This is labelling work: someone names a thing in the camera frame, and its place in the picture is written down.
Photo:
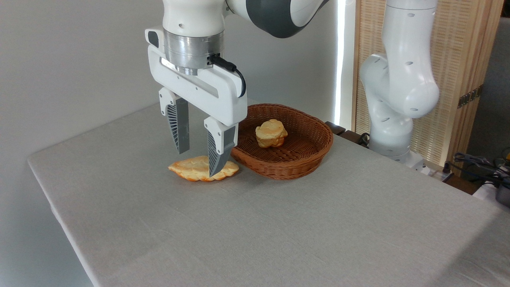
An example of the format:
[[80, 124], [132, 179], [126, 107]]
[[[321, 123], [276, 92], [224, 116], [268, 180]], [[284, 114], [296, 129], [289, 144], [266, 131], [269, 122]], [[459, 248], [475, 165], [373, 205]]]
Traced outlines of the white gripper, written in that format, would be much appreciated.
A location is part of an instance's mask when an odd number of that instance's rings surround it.
[[168, 120], [177, 151], [182, 154], [190, 149], [190, 103], [210, 116], [204, 120], [209, 176], [218, 174], [237, 146], [238, 123], [247, 116], [247, 96], [240, 96], [239, 75], [218, 65], [199, 69], [196, 76], [186, 75], [166, 60], [161, 27], [146, 29], [145, 39], [151, 74], [163, 86], [159, 90], [161, 114]]

